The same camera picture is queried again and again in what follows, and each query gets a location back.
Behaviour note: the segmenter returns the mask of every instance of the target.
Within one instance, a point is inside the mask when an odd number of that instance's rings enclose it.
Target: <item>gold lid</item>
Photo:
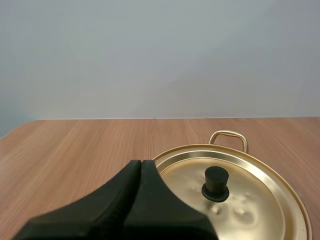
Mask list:
[[[241,138],[244,152],[214,145],[218,135]],[[184,203],[206,214],[219,240],[311,240],[307,211],[293,188],[273,169],[248,154],[246,138],[215,132],[209,144],[168,150],[153,159],[163,181]],[[202,193],[205,171],[227,170],[229,197],[214,202]]]

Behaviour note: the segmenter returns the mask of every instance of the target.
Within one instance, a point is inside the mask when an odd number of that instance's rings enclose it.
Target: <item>table surface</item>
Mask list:
[[[37,120],[0,139],[0,236],[10,239],[35,215],[99,188],[130,160],[203,144],[218,130],[243,134],[249,154],[282,175],[320,239],[320,117]],[[241,149],[239,139],[216,144]]]

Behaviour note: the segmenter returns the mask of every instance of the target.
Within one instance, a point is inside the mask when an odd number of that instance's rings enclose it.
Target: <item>black object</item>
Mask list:
[[[14,240],[217,240],[204,214],[180,201],[155,162],[132,160],[80,200],[34,217]]]
[[[204,175],[205,184],[202,186],[202,194],[216,203],[225,201],[229,197],[227,170],[219,166],[211,166],[205,170]]]

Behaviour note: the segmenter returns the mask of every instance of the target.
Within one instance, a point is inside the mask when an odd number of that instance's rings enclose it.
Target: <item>gray wall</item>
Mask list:
[[[320,116],[318,0],[1,0],[0,134],[47,118]]]

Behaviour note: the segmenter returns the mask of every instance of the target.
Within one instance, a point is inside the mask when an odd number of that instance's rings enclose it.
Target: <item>gold pot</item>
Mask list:
[[[218,135],[240,138],[243,151],[214,145]],[[311,240],[311,223],[298,194],[272,168],[248,154],[240,133],[220,130],[209,144],[173,148],[153,160],[169,189],[184,203],[206,214],[220,240]],[[228,172],[228,198],[207,199],[205,171]]]

